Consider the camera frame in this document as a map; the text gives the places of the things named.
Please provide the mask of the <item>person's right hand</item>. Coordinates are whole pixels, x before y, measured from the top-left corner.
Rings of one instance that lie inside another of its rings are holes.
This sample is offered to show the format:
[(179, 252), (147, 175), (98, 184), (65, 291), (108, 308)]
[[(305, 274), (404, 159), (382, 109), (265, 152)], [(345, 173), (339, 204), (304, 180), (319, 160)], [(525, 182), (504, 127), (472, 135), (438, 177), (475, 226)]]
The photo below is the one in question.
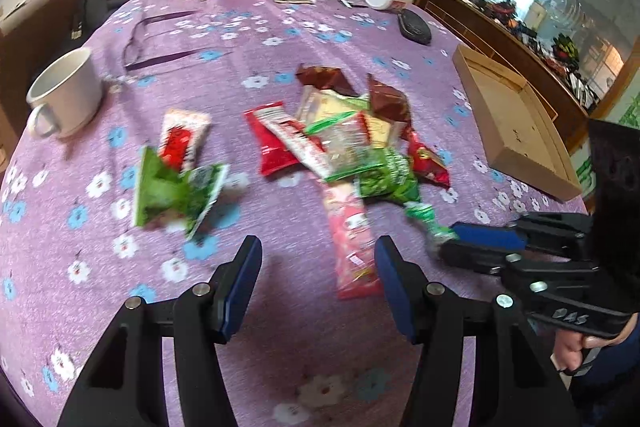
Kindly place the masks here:
[(574, 372), (582, 366), (582, 350), (603, 348), (614, 340), (582, 335), (578, 332), (559, 329), (555, 332), (553, 360), (559, 371)]

